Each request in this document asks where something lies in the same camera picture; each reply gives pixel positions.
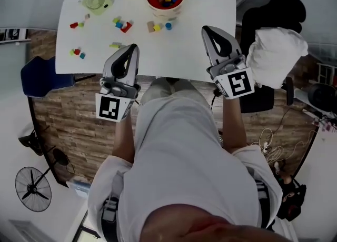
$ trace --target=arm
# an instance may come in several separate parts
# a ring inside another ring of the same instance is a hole
[[[244,129],[240,100],[223,99],[222,138],[224,149],[233,153],[239,148],[247,146],[246,131]]]
[[[133,163],[135,145],[133,142],[132,122],[130,113],[119,123],[116,123],[115,143],[112,155]]]

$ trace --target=white cloth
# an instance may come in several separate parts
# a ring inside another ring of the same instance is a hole
[[[308,44],[297,32],[280,27],[262,28],[255,32],[247,66],[257,83],[278,89],[299,58],[307,54]]]
[[[170,204],[196,206],[236,225],[259,226],[254,179],[269,189],[270,223],[281,205],[282,190],[259,146],[226,152],[212,112],[192,99],[166,97],[142,106],[135,147],[133,166],[110,156],[92,183],[88,213],[99,234],[99,212],[118,170],[124,174],[117,213],[120,241],[138,242],[148,215]]]

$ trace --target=white t-shirt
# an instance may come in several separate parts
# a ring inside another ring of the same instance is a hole
[[[124,174],[124,182],[118,185],[120,241],[138,242],[148,215],[171,204],[196,206],[232,224],[259,226],[261,209],[254,179],[268,187],[270,223],[281,205],[281,187],[259,146],[233,155],[226,152],[212,112],[189,98],[160,98],[142,106],[135,150],[133,165],[110,156],[95,176],[88,211],[98,233],[99,211],[112,187],[116,191],[112,184],[117,171]]]

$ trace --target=yellow block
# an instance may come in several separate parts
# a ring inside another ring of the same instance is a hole
[[[158,32],[158,31],[160,31],[160,30],[161,30],[161,28],[160,28],[160,26],[159,26],[159,25],[155,25],[155,26],[153,27],[153,29],[154,29],[156,32]]]

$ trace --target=black fan base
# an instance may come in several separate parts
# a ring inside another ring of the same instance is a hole
[[[69,160],[67,156],[62,151],[60,151],[58,148],[53,150],[53,155],[54,155],[56,162],[58,162],[59,164],[64,165],[64,166],[69,164]]]

